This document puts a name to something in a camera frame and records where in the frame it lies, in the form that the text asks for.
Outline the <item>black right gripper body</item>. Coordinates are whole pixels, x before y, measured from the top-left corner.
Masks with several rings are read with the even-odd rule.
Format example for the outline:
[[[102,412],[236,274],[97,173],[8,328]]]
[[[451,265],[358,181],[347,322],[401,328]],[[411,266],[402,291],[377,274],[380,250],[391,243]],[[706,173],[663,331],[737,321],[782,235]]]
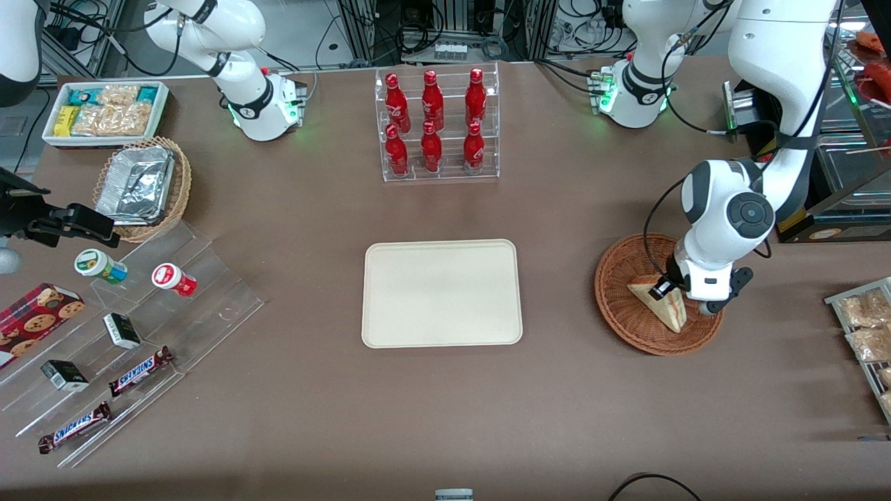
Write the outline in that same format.
[[[51,191],[40,188],[8,169],[1,168],[1,237],[22,240],[53,241],[54,236],[31,224],[49,215],[51,209],[44,201]]]

